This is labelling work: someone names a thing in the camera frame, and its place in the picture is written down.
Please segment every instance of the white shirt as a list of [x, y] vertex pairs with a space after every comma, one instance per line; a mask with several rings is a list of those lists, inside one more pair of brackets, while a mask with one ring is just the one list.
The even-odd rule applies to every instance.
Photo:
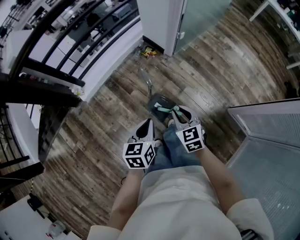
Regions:
[[88, 240], [241, 240], [247, 229], [274, 239], [257, 199], [242, 200], [225, 215], [203, 167], [186, 166], [148, 173], [123, 231], [92, 226]]

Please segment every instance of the desk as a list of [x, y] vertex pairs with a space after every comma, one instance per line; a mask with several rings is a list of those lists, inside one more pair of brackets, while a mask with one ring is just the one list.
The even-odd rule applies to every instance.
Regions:
[[[276, 0], [265, 0], [259, 8], [254, 12], [253, 16], [250, 17], [249, 21], [252, 22], [268, 5], [272, 6], [272, 8], [275, 9], [275, 11], [281, 16], [281, 18], [284, 20], [286, 25], [290, 28], [291, 32], [296, 37], [297, 41], [300, 43], [300, 32], [297, 31], [297, 29], [293, 26], [293, 21], [290, 19], [290, 17], [287, 15], [284, 9], [281, 8], [279, 3]], [[295, 62], [293, 64], [287, 65], [286, 69], [290, 69], [296, 66], [300, 65], [300, 61]]]

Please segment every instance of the glass door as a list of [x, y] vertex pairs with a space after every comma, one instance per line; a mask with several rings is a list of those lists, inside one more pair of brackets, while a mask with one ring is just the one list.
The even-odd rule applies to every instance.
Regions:
[[185, 0], [174, 53], [184, 48], [209, 27], [217, 24], [229, 7], [230, 0]]

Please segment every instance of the cable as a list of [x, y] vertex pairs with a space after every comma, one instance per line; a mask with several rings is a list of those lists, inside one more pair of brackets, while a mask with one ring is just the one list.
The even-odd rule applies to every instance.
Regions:
[[31, 179], [31, 187], [30, 187], [30, 192], [32, 192], [32, 190], [33, 190], [33, 180], [34, 180], [34, 178], [32, 178], [32, 179]]
[[14, 180], [23, 180], [23, 181], [27, 181], [26, 179], [21, 179], [21, 178], [2, 178], [2, 177], [0, 177], [0, 179], [14, 179]]

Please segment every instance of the white sleeve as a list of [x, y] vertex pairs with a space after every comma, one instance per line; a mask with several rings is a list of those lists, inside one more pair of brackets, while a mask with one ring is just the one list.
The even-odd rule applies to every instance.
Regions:
[[117, 240], [120, 234], [118, 229], [95, 225], [90, 227], [87, 240]]
[[267, 215], [257, 199], [245, 199], [234, 204], [226, 215], [240, 231], [251, 229], [263, 240], [274, 240], [274, 233]]

